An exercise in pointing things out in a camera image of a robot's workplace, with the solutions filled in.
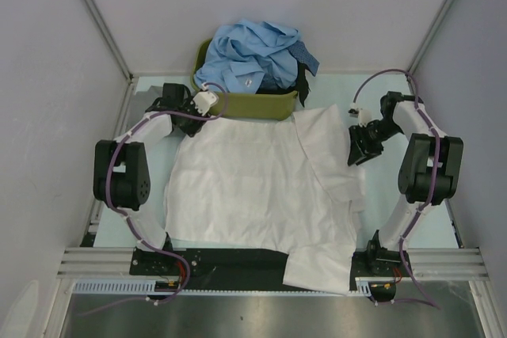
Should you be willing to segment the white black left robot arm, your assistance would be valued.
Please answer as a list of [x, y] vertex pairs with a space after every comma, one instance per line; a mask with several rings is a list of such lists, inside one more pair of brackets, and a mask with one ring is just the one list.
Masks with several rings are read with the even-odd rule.
[[123, 134], [96, 143], [93, 196], [124, 224], [137, 249], [150, 252], [148, 266], [164, 275], [173, 269], [175, 255], [170, 234], [159, 220], [162, 206], [150, 202], [150, 152], [167, 148], [175, 158], [183, 138], [195, 136], [213, 118], [210, 109], [218, 97], [181, 83], [165, 83], [161, 91]]

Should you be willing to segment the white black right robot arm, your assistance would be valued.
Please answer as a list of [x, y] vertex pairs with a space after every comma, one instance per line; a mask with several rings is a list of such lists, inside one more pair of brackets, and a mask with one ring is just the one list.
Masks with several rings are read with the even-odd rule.
[[383, 144], [397, 134], [408, 140], [398, 172], [398, 202], [383, 227], [363, 251], [353, 254], [351, 276], [389, 276], [408, 260], [404, 247], [423, 216], [452, 198], [457, 189], [463, 140], [436, 126], [415, 96], [388, 92], [380, 100], [381, 119], [351, 104], [357, 124], [349, 128], [348, 164], [361, 165], [377, 158]]

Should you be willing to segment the white long sleeve shirt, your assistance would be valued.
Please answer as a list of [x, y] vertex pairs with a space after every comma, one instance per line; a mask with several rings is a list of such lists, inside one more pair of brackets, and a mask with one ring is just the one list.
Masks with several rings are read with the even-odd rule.
[[364, 173], [348, 156], [336, 105], [275, 123], [207, 123], [179, 145], [165, 190], [166, 231], [285, 253], [285, 285], [348, 294], [365, 204]]

